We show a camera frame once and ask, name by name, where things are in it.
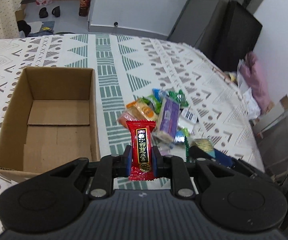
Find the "right black slipper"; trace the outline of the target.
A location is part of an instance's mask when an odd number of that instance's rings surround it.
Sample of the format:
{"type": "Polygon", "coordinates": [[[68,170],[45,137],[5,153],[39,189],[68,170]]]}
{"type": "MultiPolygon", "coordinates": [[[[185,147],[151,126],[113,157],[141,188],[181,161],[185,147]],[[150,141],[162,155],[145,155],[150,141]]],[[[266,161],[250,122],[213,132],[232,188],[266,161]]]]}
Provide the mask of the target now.
{"type": "Polygon", "coordinates": [[[54,7],[51,13],[56,18],[60,17],[60,6],[54,7]]]}

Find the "light green candy packet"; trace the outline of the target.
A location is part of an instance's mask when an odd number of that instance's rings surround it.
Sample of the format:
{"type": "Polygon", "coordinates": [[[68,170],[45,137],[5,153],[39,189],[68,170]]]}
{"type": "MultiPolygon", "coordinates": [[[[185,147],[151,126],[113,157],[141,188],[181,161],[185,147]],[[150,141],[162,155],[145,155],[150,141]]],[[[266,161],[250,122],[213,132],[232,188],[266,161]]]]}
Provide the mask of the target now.
{"type": "Polygon", "coordinates": [[[182,144],[190,136],[189,130],[187,128],[181,128],[176,131],[174,143],[182,144]]]}

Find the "purple wafer packet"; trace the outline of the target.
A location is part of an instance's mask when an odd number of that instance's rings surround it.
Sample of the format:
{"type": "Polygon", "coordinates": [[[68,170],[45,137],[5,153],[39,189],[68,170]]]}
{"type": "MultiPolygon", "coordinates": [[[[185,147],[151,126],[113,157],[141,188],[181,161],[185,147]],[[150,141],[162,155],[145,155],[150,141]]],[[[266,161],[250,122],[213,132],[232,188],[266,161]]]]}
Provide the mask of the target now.
{"type": "Polygon", "coordinates": [[[162,101],[154,135],[167,144],[172,143],[177,132],[179,114],[179,103],[170,97],[165,97],[162,101]]]}

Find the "black slipper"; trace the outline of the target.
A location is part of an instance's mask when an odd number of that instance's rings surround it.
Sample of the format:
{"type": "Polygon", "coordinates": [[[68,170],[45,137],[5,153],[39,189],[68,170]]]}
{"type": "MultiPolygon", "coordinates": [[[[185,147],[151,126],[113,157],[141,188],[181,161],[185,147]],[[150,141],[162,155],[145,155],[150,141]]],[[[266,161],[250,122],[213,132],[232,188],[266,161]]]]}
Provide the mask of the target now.
{"type": "Polygon", "coordinates": [[[56,18],[60,17],[60,6],[54,7],[51,13],[56,18]]]}
{"type": "Polygon", "coordinates": [[[49,16],[46,7],[42,7],[39,11],[39,18],[47,18],[49,16]]]}

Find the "red candy bar packet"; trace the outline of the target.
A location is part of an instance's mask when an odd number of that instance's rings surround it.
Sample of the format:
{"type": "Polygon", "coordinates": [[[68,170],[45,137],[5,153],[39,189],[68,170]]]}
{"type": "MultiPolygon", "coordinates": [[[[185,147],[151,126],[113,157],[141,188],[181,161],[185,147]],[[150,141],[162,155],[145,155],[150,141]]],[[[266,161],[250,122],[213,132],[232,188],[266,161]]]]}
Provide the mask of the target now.
{"type": "Polygon", "coordinates": [[[131,181],[154,180],[152,136],[156,122],[149,120],[126,121],[132,139],[131,181]]]}

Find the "brown cardboard box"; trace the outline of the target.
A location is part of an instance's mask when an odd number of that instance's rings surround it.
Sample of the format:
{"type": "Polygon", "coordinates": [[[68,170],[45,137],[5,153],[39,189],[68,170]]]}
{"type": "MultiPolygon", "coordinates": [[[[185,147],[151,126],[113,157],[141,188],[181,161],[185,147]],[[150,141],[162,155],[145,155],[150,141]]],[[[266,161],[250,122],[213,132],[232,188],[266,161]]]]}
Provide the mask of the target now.
{"type": "Polygon", "coordinates": [[[0,173],[21,182],[78,158],[100,160],[96,74],[26,67],[0,131],[0,173]]]}

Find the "left black slipper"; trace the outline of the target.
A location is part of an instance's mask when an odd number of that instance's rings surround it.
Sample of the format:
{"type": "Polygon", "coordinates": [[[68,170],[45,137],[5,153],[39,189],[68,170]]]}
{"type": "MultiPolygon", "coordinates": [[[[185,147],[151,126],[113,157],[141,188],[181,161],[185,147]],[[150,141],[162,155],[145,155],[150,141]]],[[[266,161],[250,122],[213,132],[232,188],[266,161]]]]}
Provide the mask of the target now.
{"type": "Polygon", "coordinates": [[[39,11],[39,18],[47,18],[49,16],[46,7],[42,7],[39,11]]]}

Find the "white bedside table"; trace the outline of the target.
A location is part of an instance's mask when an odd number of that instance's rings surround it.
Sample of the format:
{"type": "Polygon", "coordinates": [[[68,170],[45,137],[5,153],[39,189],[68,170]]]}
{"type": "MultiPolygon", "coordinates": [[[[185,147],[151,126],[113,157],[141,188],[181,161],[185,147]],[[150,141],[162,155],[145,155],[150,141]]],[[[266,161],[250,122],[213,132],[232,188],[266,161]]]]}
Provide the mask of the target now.
{"type": "Polygon", "coordinates": [[[252,126],[265,172],[288,191],[288,95],[252,126]]]}

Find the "blue candy packet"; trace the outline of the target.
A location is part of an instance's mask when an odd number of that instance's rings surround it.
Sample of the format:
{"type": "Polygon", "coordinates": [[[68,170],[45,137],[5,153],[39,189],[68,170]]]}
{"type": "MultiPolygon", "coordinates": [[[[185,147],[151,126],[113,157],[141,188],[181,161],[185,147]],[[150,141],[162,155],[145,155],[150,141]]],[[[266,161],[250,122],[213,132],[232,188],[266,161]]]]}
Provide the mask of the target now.
{"type": "Polygon", "coordinates": [[[158,89],[158,88],[153,88],[152,89],[153,95],[158,100],[159,102],[162,102],[163,99],[168,96],[168,92],[166,90],[158,89]]]}

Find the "dark green candy packet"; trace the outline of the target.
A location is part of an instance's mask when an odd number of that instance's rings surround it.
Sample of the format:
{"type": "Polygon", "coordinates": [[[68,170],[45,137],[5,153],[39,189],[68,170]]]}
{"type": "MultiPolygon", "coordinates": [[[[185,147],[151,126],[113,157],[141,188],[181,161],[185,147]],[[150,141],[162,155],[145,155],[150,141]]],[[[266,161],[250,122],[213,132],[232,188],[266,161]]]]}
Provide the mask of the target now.
{"type": "Polygon", "coordinates": [[[183,93],[183,91],[180,89],[177,92],[173,91],[173,90],[169,90],[168,91],[168,96],[176,101],[177,103],[179,103],[180,108],[186,108],[188,107],[188,101],[186,100],[186,96],[183,93]]]}

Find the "blue floor mat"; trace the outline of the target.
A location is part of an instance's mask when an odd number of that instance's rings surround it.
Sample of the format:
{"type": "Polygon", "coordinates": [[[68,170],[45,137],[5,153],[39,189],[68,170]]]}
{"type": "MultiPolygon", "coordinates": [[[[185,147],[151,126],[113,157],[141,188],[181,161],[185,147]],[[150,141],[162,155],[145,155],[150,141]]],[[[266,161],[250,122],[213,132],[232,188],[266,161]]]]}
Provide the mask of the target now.
{"type": "Polygon", "coordinates": [[[31,27],[31,34],[39,34],[44,32],[53,33],[55,21],[29,22],[28,25],[31,27]]]}

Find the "green pastry packet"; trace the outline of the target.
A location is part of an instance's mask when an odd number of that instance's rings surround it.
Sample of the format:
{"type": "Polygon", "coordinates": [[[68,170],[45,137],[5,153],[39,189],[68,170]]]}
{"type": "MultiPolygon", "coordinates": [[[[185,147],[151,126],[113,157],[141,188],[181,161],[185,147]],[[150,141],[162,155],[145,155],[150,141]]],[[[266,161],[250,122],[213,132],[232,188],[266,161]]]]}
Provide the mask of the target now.
{"type": "Polygon", "coordinates": [[[215,159],[215,149],[209,139],[192,139],[185,137],[184,140],[186,162],[192,163],[199,158],[215,159]]]}

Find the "small cardboard box on floor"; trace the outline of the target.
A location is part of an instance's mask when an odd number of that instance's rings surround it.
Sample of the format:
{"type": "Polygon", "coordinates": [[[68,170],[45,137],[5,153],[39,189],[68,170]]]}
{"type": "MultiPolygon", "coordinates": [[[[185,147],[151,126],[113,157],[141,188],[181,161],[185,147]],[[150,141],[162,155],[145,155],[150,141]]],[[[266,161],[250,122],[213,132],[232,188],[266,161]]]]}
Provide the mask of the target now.
{"type": "Polygon", "coordinates": [[[15,11],[16,21],[24,20],[26,17],[26,5],[21,4],[19,8],[15,11]]]}

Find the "dark red sauce bottle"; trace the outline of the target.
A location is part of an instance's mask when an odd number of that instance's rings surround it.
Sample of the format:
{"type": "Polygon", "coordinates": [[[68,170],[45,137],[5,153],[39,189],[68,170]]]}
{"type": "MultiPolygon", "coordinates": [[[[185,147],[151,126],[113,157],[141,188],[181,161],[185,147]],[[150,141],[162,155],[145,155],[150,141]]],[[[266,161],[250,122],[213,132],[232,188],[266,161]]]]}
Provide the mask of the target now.
{"type": "Polygon", "coordinates": [[[90,0],[81,0],[79,4],[79,16],[86,17],[90,6],[90,0]]]}

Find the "patterned bed blanket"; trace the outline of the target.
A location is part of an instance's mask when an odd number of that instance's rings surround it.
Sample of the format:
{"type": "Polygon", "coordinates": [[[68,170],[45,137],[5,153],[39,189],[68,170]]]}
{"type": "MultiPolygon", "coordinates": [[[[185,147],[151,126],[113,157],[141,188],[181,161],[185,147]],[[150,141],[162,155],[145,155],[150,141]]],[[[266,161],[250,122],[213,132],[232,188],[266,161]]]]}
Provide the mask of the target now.
{"type": "MultiPolygon", "coordinates": [[[[120,154],[130,135],[117,119],[126,104],[152,90],[181,90],[198,116],[195,136],[262,170],[243,96],[200,51],[186,44],[109,34],[66,34],[0,40],[0,128],[26,66],[92,68],[101,155],[120,154]]],[[[14,184],[0,172],[0,193],[14,184]]]]}

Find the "pink snack packet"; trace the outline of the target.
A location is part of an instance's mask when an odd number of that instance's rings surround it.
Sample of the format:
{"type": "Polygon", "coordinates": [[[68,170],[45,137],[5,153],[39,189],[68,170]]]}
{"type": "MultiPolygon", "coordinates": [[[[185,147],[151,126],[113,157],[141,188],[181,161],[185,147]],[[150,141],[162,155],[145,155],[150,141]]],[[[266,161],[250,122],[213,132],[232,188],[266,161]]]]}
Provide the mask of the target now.
{"type": "Polygon", "coordinates": [[[132,116],[128,111],[124,111],[118,118],[118,123],[121,124],[123,127],[128,128],[127,122],[128,121],[136,121],[137,119],[132,116]]]}

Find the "orange cracker packet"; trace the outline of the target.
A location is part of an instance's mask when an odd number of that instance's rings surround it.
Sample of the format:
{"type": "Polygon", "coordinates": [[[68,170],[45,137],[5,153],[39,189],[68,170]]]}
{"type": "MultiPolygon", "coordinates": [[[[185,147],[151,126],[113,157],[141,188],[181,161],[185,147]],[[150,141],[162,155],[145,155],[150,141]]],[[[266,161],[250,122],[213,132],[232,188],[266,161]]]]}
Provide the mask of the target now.
{"type": "Polygon", "coordinates": [[[136,100],[127,104],[126,109],[137,120],[158,120],[158,115],[151,109],[151,107],[141,100],[136,100]]]}

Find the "black sesame cake packet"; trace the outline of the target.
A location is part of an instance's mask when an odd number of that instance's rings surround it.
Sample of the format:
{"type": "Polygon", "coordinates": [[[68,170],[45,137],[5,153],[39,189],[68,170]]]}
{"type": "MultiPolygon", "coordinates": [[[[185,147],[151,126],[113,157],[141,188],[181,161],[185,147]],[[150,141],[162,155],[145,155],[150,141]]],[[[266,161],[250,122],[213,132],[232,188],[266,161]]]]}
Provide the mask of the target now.
{"type": "Polygon", "coordinates": [[[194,113],[189,108],[185,108],[179,115],[178,127],[182,129],[187,129],[188,133],[192,134],[198,122],[199,120],[196,113],[194,113]]]}

